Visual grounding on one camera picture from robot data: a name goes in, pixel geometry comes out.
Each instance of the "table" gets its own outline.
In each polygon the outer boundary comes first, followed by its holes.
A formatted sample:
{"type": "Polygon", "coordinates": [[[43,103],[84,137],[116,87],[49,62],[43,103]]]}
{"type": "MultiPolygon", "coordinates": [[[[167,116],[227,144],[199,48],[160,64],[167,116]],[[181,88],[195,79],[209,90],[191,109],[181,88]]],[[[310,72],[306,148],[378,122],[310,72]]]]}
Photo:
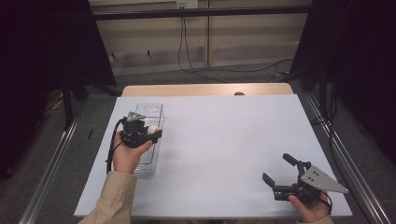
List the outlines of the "table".
{"type": "MultiPolygon", "coordinates": [[[[324,172],[334,176],[297,96],[291,94],[288,86],[216,84],[125,88],[109,126],[126,108],[141,102],[163,103],[165,113],[157,171],[153,177],[138,181],[133,216],[154,219],[299,216],[289,203],[273,200],[271,189],[261,180],[262,172],[277,174],[276,181],[283,181],[278,184],[294,183],[297,171],[281,159],[282,154],[288,152],[297,159],[319,164],[324,172]],[[283,88],[284,94],[276,94],[280,92],[276,86],[283,88]],[[213,96],[216,90],[222,95],[242,91],[247,96],[213,96]],[[154,97],[139,96],[148,94],[143,91],[151,91],[154,97]],[[173,97],[183,92],[189,97],[173,97]],[[261,93],[273,96],[258,95],[261,93]],[[197,112],[196,105],[205,113],[197,112]],[[227,113],[216,116],[223,111],[227,113]],[[247,116],[238,121],[241,114],[247,116]],[[257,119],[261,115],[268,117],[257,119]],[[282,134],[288,141],[279,138],[282,134]],[[246,153],[240,154],[241,148],[246,153]]],[[[76,216],[86,216],[100,194],[99,182],[102,184],[106,177],[102,161],[111,131],[109,128],[105,133],[104,149],[102,146],[99,149],[76,216]]],[[[336,216],[351,215],[342,194],[331,193],[331,197],[337,204],[333,209],[336,216]]]]}

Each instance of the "gray floor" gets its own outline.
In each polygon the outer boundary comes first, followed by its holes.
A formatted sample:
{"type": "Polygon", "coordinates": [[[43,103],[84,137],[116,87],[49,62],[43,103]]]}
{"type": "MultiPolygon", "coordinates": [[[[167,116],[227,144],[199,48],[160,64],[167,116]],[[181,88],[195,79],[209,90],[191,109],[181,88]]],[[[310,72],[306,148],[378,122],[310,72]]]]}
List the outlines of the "gray floor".
{"type": "MultiPolygon", "coordinates": [[[[264,68],[268,64],[247,64],[227,66],[233,70],[254,70],[264,68]]],[[[282,63],[277,67],[277,72],[289,71],[290,62],[282,63]]],[[[201,76],[214,77],[226,82],[267,82],[277,81],[282,77],[273,77],[275,68],[260,72],[199,72],[201,76]]],[[[177,84],[177,83],[216,83],[215,80],[202,78],[194,73],[185,73],[180,70],[167,72],[152,72],[130,76],[116,76],[118,90],[127,85],[144,84],[177,84]]],[[[298,93],[302,105],[309,119],[314,119],[307,100],[307,92],[302,92],[299,80],[290,83],[293,90],[298,93]]],[[[115,97],[108,96],[95,88],[87,87],[91,93],[85,103],[73,101],[74,108],[82,108],[81,118],[74,131],[73,138],[59,163],[56,177],[50,183],[46,198],[37,216],[36,223],[77,223],[78,218],[73,217],[79,196],[89,175],[92,163],[96,156],[97,148],[101,143],[108,118],[115,104],[115,97]]],[[[380,151],[373,137],[363,133],[360,123],[349,111],[342,99],[338,101],[338,113],[333,121],[335,130],[341,136],[349,154],[356,162],[361,174],[374,191],[379,202],[386,209],[391,220],[396,220],[396,166],[391,163],[380,151]]],[[[45,173],[55,148],[61,139],[64,127],[64,112],[60,107],[49,110],[44,115],[37,127],[35,137],[29,148],[21,156],[17,166],[13,169],[10,179],[1,180],[0,183],[0,223],[17,223],[35,193],[42,175],[45,173]]],[[[375,223],[370,212],[365,207],[365,202],[356,186],[350,181],[345,167],[336,158],[332,157],[328,139],[320,125],[313,126],[318,140],[328,157],[334,172],[346,180],[341,183],[348,184],[353,194],[348,194],[346,199],[352,209],[353,217],[337,218],[336,223],[375,223]]],[[[292,220],[282,220],[279,223],[291,223],[292,220]]]]}

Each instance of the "beige jacket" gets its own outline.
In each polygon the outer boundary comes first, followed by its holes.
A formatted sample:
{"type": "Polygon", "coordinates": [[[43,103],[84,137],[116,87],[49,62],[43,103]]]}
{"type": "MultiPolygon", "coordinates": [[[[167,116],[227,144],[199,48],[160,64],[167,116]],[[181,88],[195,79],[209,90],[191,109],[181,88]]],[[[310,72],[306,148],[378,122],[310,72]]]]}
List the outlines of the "beige jacket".
{"type": "MultiPolygon", "coordinates": [[[[110,171],[103,185],[96,207],[84,217],[79,224],[118,223],[130,224],[134,188],[137,177],[122,172],[110,171]]],[[[312,224],[333,224],[330,217],[325,217],[312,224]]]]}

